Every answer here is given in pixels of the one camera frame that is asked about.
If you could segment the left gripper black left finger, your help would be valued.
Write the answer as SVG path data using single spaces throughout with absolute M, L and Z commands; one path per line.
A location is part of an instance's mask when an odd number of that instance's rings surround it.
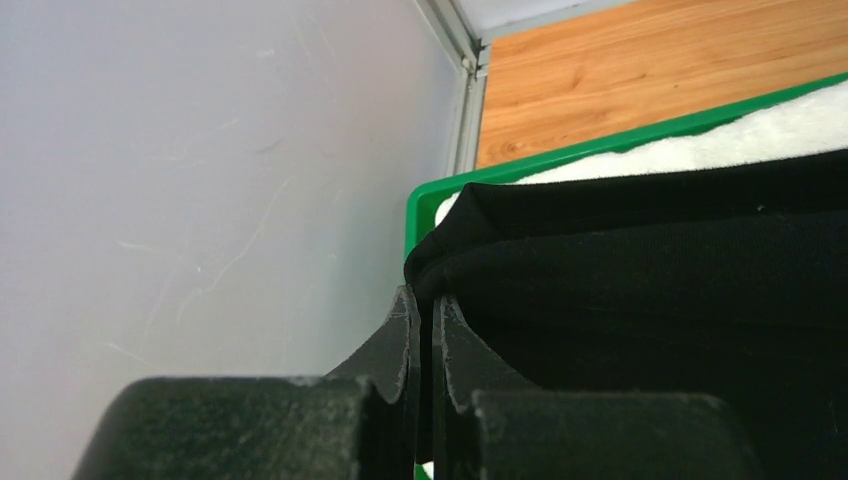
M 111 402 L 78 479 L 412 479 L 421 321 L 399 287 L 323 376 L 156 377 Z

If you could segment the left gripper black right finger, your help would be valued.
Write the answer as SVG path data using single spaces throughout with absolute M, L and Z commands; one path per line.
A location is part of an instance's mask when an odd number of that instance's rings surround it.
M 432 320 L 438 479 L 759 479 L 732 409 L 689 393 L 542 389 L 467 324 L 457 300 Z

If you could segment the green plastic tray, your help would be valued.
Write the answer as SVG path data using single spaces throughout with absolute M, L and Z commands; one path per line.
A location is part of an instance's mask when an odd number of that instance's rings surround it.
M 413 193 L 409 201 L 407 220 L 408 255 L 424 237 L 426 237 L 445 219 L 452 207 L 455 205 L 463 188 L 470 183 L 488 185 L 518 185 L 514 181 L 522 174 L 539 173 L 546 168 L 561 166 L 599 153 L 622 153 L 628 148 L 640 146 L 666 137 L 704 133 L 709 128 L 729 123 L 756 110 L 769 108 L 779 103 L 811 93 L 817 89 L 833 86 L 843 81 L 847 83 L 846 76 L 838 74 L 798 87 L 792 87 L 750 100 L 733 103 L 725 107 L 719 107 L 701 113 L 687 115 L 675 120 L 641 127 L 599 140 L 593 140 L 575 147 L 567 147 L 549 153 L 532 156 L 512 164 L 487 168 L 478 172 L 462 174 L 450 179 L 425 184 Z M 423 319 L 425 324 L 423 341 L 429 348 L 425 367 L 433 377 L 432 320 L 433 312 L 430 320 Z M 424 451 L 423 461 L 428 466 L 430 473 L 435 477 L 432 435 L 433 399 L 434 394 L 432 380 L 431 385 L 426 388 L 422 398 L 422 414 L 425 426 L 425 432 L 422 439 L 422 449 Z M 749 444 L 753 448 L 741 420 L 733 409 L 732 411 L 745 432 Z

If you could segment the black t-shirt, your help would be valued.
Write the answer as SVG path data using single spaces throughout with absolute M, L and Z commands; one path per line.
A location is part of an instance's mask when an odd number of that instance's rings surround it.
M 769 479 L 847 475 L 847 153 L 536 185 L 470 183 L 412 250 L 531 382 L 727 402 Z

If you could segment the white cloth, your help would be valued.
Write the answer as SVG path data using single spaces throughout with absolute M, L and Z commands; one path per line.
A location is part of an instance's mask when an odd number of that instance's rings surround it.
M 666 137 L 599 153 L 514 182 L 546 184 L 707 170 L 801 157 L 847 147 L 847 83 L 759 109 L 700 134 Z

